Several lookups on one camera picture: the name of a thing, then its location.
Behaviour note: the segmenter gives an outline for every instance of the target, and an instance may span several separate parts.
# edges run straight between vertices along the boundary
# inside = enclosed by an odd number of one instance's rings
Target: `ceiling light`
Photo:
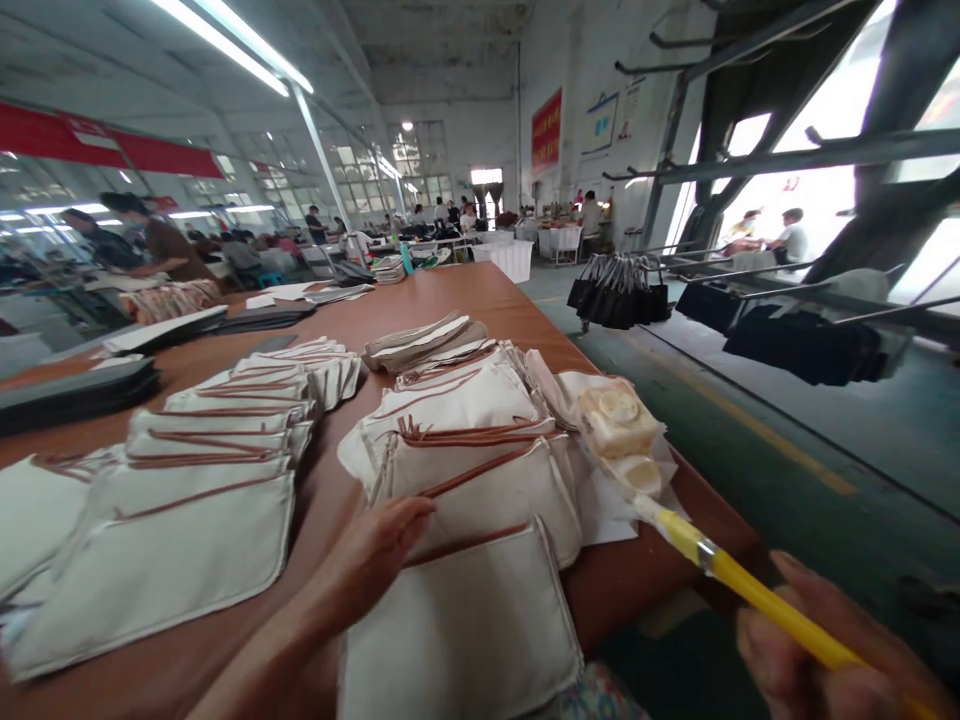
[[[313,85],[310,84],[310,81],[291,65],[283,55],[274,50],[266,40],[260,37],[252,27],[247,25],[243,18],[227,7],[223,0],[196,0],[196,3],[210,13],[227,30],[243,40],[247,47],[260,56],[261,60],[272,65],[277,72],[288,76],[308,93],[313,93]]]
[[[26,212],[28,215],[56,215],[57,213],[61,213],[69,208],[86,213],[110,212],[100,203],[86,203],[84,205],[61,205],[60,207],[53,208],[27,208],[24,212]]]
[[[287,86],[274,77],[269,70],[247,55],[243,50],[237,47],[235,43],[228,40],[223,33],[216,30],[213,25],[197,15],[193,10],[180,2],[180,0],[150,0],[150,2],[157,7],[166,10],[181,23],[193,30],[193,32],[195,32],[197,35],[217,48],[217,50],[222,52],[238,65],[243,66],[246,70],[256,75],[278,93],[284,97],[290,96],[290,91],[287,90]]]
[[[270,210],[273,210],[273,205],[240,205],[227,208],[227,212],[269,212]]]
[[[192,220],[193,218],[210,217],[211,215],[213,215],[213,213],[206,210],[193,210],[185,213],[173,213],[167,217],[169,217],[171,220]]]

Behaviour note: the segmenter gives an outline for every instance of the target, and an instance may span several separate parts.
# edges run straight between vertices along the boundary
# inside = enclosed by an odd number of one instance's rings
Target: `yellow floor line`
[[[744,425],[753,431],[753,433],[762,440],[775,447],[783,455],[803,467],[838,495],[856,495],[860,492],[856,487],[830,470],[823,463],[810,457],[792,442],[775,433],[746,410],[732,403],[730,400],[701,381],[699,378],[695,377],[693,374],[687,372],[682,367],[679,367],[676,363],[669,363],[666,360],[657,357],[656,352],[653,352],[650,350],[650,348],[645,347],[643,343],[641,343],[637,338],[633,337],[630,333],[622,333],[622,337],[626,338],[627,342],[637,349],[645,351],[655,363],[692,387],[698,393],[707,398],[707,400],[727,413],[727,415],[730,415],[732,418],[740,422],[741,425]]]

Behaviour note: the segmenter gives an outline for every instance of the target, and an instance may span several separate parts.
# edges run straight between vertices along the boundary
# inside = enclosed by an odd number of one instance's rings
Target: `white wall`
[[[555,0],[538,3],[520,46],[520,165],[523,201],[530,203],[531,126],[533,114],[560,88],[563,89],[560,163],[545,172],[540,181],[538,207],[545,202],[570,202],[578,189],[594,190],[601,200],[613,198],[613,239],[621,246],[623,231],[642,225],[646,212],[649,181],[613,183],[602,177],[604,171],[621,174],[627,165],[652,170],[657,161],[675,73],[654,74],[640,85],[638,113],[633,136],[594,155],[584,156],[583,136],[588,126],[587,109],[595,105],[601,93],[619,92],[622,106],[624,90],[630,78],[617,72],[614,63],[651,66],[693,62],[702,58],[704,49],[660,50],[649,40],[651,30],[665,39],[705,37],[713,33],[715,15],[699,0]],[[569,63],[576,53],[578,62]],[[703,81],[688,92],[674,155],[686,162],[699,126]],[[570,163],[570,186],[561,197],[560,168]],[[679,186],[667,186],[660,205],[656,228],[649,234],[649,245],[662,244],[666,237]]]
[[[517,209],[516,106],[513,100],[452,103],[412,103],[385,105],[387,123],[441,120],[447,137],[447,165],[453,182],[454,201],[460,196],[473,198],[470,182],[472,168],[503,168],[503,207]]]

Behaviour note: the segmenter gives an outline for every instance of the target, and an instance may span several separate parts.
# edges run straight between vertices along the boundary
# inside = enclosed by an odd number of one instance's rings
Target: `floor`
[[[769,547],[830,578],[955,681],[960,628],[912,615],[897,594],[902,576],[958,583],[960,384],[949,358],[917,348],[893,380],[811,388],[724,355],[719,336],[682,316],[584,334],[566,306],[578,273],[535,264],[520,287],[598,368],[635,384]],[[675,300],[682,286],[671,290]],[[696,615],[655,643],[627,631],[604,655],[658,720],[766,717],[719,617]]]

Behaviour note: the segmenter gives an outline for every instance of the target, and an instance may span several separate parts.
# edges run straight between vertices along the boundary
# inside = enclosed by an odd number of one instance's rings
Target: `white shirt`
[[[600,216],[603,213],[603,208],[600,207],[595,199],[588,200],[583,204],[583,209],[580,211],[580,216],[583,218],[583,234],[584,235],[593,235],[600,232]]]
[[[807,246],[810,241],[807,240],[806,231],[798,223],[787,225],[777,240],[784,241],[784,247],[787,248],[787,260],[790,262],[803,262],[807,257]]]

